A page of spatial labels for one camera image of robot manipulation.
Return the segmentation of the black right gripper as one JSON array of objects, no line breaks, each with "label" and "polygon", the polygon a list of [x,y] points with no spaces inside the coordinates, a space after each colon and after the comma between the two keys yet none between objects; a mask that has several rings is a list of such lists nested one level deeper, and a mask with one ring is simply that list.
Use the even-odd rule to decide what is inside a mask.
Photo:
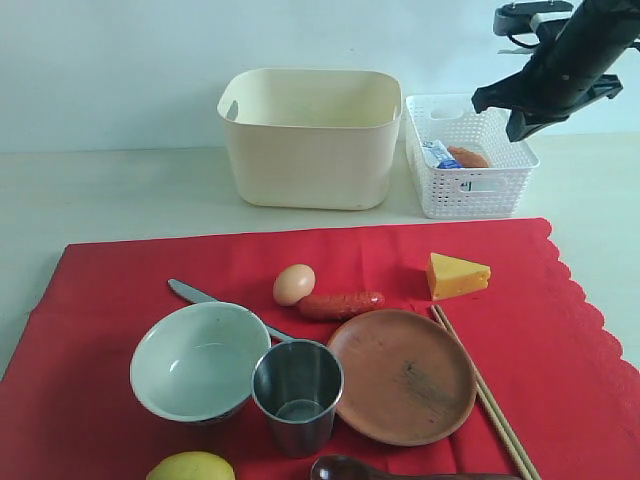
[{"label": "black right gripper", "polygon": [[639,36],[637,1],[583,1],[556,39],[538,49],[522,72],[479,87],[476,113],[512,110],[505,127],[520,142],[567,117],[600,76]]}]

